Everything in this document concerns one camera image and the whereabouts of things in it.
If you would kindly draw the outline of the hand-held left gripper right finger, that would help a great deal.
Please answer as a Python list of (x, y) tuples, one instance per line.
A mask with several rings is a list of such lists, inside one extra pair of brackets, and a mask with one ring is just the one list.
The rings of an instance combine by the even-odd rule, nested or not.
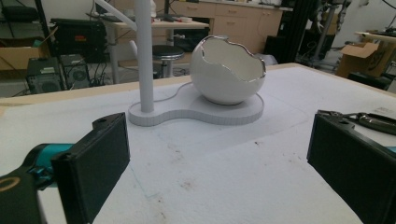
[(396, 224), (396, 150), (357, 132), (342, 114), (319, 110), (307, 162), (364, 224)]

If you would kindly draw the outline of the flat cardboard box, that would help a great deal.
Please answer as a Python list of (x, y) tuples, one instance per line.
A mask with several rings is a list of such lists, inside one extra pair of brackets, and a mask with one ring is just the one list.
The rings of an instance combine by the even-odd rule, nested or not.
[(0, 71), (25, 70), (31, 58), (49, 56), (48, 44), (39, 37), (0, 38)]

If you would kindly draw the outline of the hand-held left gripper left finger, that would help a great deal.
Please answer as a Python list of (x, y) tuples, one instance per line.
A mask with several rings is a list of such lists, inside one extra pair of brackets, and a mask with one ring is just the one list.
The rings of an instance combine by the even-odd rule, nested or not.
[(68, 224), (90, 224), (130, 161), (126, 116), (97, 119), (92, 130), (51, 165)]

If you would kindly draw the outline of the white stand with pole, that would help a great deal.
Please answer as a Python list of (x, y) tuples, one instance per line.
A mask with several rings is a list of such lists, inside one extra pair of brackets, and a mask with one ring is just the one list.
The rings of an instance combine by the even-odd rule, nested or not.
[(196, 119), (217, 125), (244, 125), (262, 116), (264, 101), (259, 92), (237, 105), (220, 105), (207, 100), (192, 84), (178, 87), (168, 97), (156, 100), (153, 88), (151, 3), (138, 0), (134, 5), (135, 20), (131, 21), (105, 0), (94, 0), (137, 32), (131, 47), (138, 59), (140, 101), (128, 109), (128, 119), (138, 126), (155, 126), (170, 119)]

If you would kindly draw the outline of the metal stand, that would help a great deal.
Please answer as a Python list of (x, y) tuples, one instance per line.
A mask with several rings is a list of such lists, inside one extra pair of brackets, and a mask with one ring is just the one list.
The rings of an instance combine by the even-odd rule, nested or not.
[(327, 16), (326, 16), (326, 19), (325, 19), (325, 23), (324, 23), (324, 27), (322, 29), (322, 32), (321, 32), (320, 38), (318, 40), (318, 43), (317, 43), (316, 49), (314, 51), (314, 54), (311, 57), (312, 64), (315, 64), (315, 63), (319, 62), (319, 54), (320, 54), (320, 51), (321, 51), (321, 49), (323, 47), (323, 43), (324, 43), (326, 35), (327, 35), (327, 33), (328, 33), (329, 29), (330, 29), (330, 26), (332, 25), (332, 18), (333, 18), (333, 15), (335, 13), (335, 10), (337, 8), (338, 8), (338, 6), (336, 4), (330, 4), (329, 5), (329, 12), (327, 13)]

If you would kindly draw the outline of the white desk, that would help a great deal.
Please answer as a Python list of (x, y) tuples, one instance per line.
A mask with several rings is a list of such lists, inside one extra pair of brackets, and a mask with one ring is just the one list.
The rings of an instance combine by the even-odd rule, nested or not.
[[(134, 40), (135, 38), (134, 30), (125, 22), (104, 21), (104, 25), (106, 27), (107, 50), (111, 62), (112, 80), (114, 84), (119, 84), (119, 61), (135, 58), (128, 44), (129, 40)], [(164, 41), (166, 44), (172, 45), (174, 30), (205, 29), (208, 24), (198, 21), (155, 21), (151, 24), (151, 27), (153, 30), (165, 30), (166, 38)]]

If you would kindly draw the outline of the black round stool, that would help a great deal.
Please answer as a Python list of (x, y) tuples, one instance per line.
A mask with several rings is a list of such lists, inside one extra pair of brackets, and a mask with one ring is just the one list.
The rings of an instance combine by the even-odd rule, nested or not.
[(162, 62), (162, 78), (173, 74), (173, 61), (184, 56), (184, 51), (177, 46), (155, 45), (152, 47), (152, 58), (154, 61)]

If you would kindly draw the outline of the black curtain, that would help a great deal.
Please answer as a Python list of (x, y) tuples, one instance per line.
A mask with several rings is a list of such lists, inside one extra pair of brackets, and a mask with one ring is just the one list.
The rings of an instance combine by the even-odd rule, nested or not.
[(264, 54), (272, 55), (278, 63), (293, 63), (303, 39), (305, 26), (315, 0), (281, 0), (284, 11), (277, 35), (266, 39)]

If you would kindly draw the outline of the open cardboard box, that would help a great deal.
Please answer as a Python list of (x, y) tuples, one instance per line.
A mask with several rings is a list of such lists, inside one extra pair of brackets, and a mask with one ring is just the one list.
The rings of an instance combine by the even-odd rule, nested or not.
[(359, 43), (342, 48), (342, 59), (336, 70), (339, 77), (348, 77), (352, 72), (360, 72), (379, 77), (392, 54), (392, 45), (380, 43)]

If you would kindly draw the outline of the white foam mat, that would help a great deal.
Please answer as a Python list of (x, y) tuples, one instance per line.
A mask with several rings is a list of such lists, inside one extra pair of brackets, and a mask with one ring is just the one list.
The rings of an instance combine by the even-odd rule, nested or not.
[[(115, 93), (15, 106), (0, 117), (0, 175), (41, 143), (75, 143), (103, 116), (137, 101)], [(131, 162), (94, 224), (360, 224), (307, 163), (318, 109), (396, 118), (396, 95), (297, 65), (267, 73), (259, 120), (219, 126), (174, 119), (128, 124)]]

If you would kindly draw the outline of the light wooden side table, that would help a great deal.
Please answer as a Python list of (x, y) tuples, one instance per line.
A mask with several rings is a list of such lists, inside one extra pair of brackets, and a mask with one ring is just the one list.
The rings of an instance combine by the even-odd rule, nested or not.
[(364, 38), (380, 40), (389, 43), (396, 43), (396, 37), (394, 36), (386, 36), (386, 35), (375, 35), (367, 32), (355, 32), (355, 35), (362, 36)]

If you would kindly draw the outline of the white eggshell-shaped bowl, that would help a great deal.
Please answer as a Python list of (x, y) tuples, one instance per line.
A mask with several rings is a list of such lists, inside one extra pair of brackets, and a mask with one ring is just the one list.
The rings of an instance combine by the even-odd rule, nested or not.
[(210, 102), (237, 105), (261, 89), (266, 67), (245, 46), (210, 35), (195, 47), (190, 75), (196, 90)]

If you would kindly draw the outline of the grey computer tower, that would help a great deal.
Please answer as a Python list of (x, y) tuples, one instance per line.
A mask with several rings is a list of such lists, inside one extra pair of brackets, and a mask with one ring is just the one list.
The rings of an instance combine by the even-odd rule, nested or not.
[(90, 86), (88, 66), (79, 54), (62, 55), (61, 64), (69, 90), (84, 89)]
[(57, 59), (31, 58), (27, 66), (26, 81), (32, 94), (61, 91), (63, 84)]

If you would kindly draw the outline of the dark glossy tool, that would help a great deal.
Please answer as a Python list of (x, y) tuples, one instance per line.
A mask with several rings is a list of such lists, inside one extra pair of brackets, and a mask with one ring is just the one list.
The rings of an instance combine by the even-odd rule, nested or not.
[(396, 119), (386, 116), (364, 112), (343, 114), (341, 112), (328, 110), (319, 110), (318, 114), (347, 119), (371, 130), (396, 136)]

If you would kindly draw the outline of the light wooden cabinet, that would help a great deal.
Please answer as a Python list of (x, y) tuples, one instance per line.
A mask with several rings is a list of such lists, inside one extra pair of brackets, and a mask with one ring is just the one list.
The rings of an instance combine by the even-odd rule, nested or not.
[(269, 35), (275, 36), (283, 10), (279, 7), (223, 0), (170, 0), (172, 14), (209, 19), (211, 35), (227, 35), (252, 53), (262, 53)]

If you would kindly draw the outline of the black equipment case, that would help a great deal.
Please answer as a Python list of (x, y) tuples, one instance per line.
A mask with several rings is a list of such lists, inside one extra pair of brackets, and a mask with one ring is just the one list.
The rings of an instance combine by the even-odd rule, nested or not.
[(86, 63), (106, 60), (106, 28), (100, 21), (51, 19), (54, 47), (59, 55), (78, 54)]

